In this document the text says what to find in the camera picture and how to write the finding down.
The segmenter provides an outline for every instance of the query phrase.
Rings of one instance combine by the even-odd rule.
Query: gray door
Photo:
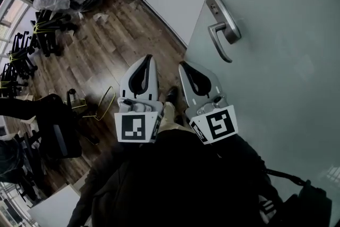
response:
[[[202,8],[186,60],[214,72],[235,106],[240,135],[267,167],[309,179],[340,204],[340,0],[222,0],[242,38],[215,49]],[[272,178],[283,199],[300,191]]]

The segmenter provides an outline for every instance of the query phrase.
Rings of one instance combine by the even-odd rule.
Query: door handle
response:
[[[217,24],[214,24],[212,26],[208,27],[209,34],[211,39],[213,40],[213,43],[217,49],[217,52],[221,56],[221,58],[226,61],[227,63],[231,63],[233,60],[228,57],[228,55],[225,53],[224,49],[222,48],[221,42],[218,39],[217,32],[220,30],[225,30],[226,25],[224,22],[220,22]]]
[[[208,5],[217,22],[219,22],[208,27],[210,37],[213,40],[213,43],[221,58],[227,63],[231,63],[232,60],[225,53],[222,44],[218,39],[217,32],[222,30],[224,37],[227,39],[229,44],[233,44],[241,38],[240,31],[222,0],[206,0],[206,4]]]

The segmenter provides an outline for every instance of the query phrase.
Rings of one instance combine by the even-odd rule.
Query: stacked chairs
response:
[[[26,37],[26,34],[28,34],[27,31],[23,35],[17,33],[14,36],[12,50],[9,52],[10,62],[5,64],[1,74],[0,96],[2,97],[17,96],[21,87],[28,86],[27,82],[19,83],[18,76],[27,80],[30,76],[33,77],[34,72],[38,69],[28,58],[28,42],[32,37]]]
[[[28,86],[27,82],[18,83],[17,77],[15,68],[10,63],[6,63],[1,75],[0,96],[14,98],[17,92],[21,91],[21,86]]]
[[[28,48],[29,54],[39,48],[49,57],[51,53],[60,56],[61,49],[56,44],[55,31],[65,31],[78,29],[77,25],[70,23],[71,16],[68,14],[56,13],[52,18],[52,11],[41,10],[36,12],[36,21],[31,21],[33,25],[33,36],[31,44]]]
[[[25,36],[28,33],[28,31],[25,31],[23,35],[16,34],[10,51],[10,65],[15,68],[18,76],[23,80],[29,79],[29,76],[33,77],[34,72],[38,69],[28,58],[28,41],[32,39],[32,37],[27,37],[25,43]]]

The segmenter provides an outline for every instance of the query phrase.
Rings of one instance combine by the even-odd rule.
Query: wooden floor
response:
[[[97,22],[97,13],[108,15],[104,22]],[[113,87],[119,96],[119,82],[135,61],[152,54],[156,59],[160,100],[164,100],[168,88],[180,85],[178,64],[183,60],[184,48],[169,32],[167,27],[144,5],[141,0],[104,0],[100,8],[84,13],[84,19],[74,16],[73,21],[80,27],[71,36],[62,33],[57,36],[63,47],[63,55],[46,58],[41,52],[33,55],[38,71],[29,80],[26,93],[35,98],[55,93],[66,99],[66,91],[74,88],[79,98],[98,103],[102,94]],[[113,92],[106,100],[112,98]],[[96,157],[116,141],[114,113],[118,111],[117,102],[110,108],[102,121],[93,118],[83,119],[81,126],[100,139],[93,146],[80,137],[83,154],[79,158],[63,159],[58,167],[48,166],[46,181],[53,191],[64,183],[75,183],[92,165]],[[10,132],[28,127],[7,117]]]

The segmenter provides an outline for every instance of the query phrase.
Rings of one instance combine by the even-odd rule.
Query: black office chair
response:
[[[3,73],[1,74],[0,82],[0,96],[14,98],[17,96],[18,91],[21,91],[21,87],[28,86],[27,82],[18,83],[18,74],[13,65],[10,63],[5,64]]]
[[[29,143],[41,137],[41,148],[50,158],[74,158],[81,156],[81,146],[77,132],[83,135],[93,145],[99,143],[97,137],[92,137],[81,131],[78,121],[90,111],[95,111],[97,105],[77,114],[73,112],[70,95],[75,94],[71,89],[67,92],[67,104],[60,96],[48,95],[38,101],[0,98],[0,115],[29,120],[36,116],[39,132],[29,139]]]
[[[27,37],[25,43],[25,36],[28,34],[25,31],[24,34],[16,34],[10,54],[10,66],[15,68],[15,72],[22,79],[28,79],[30,76],[33,77],[34,72],[38,69],[36,65],[33,65],[31,60],[28,58],[28,41],[31,37]]]
[[[31,21],[33,25],[33,36],[28,48],[29,54],[35,51],[35,48],[41,49],[46,57],[51,53],[57,56],[61,55],[61,49],[56,43],[55,31],[65,31],[78,29],[78,26],[70,23],[71,16],[63,13],[56,13],[52,18],[52,11],[41,10],[36,12],[36,21]]]
[[[18,135],[14,139],[2,141],[0,140],[0,181],[15,184],[18,194],[25,200],[25,196],[36,204],[41,201],[33,188],[35,181],[41,184],[44,179],[44,174],[41,169],[40,157],[35,157],[33,160],[27,160],[28,149],[23,148],[20,144],[22,139]],[[28,173],[25,174],[23,166],[25,165]]]

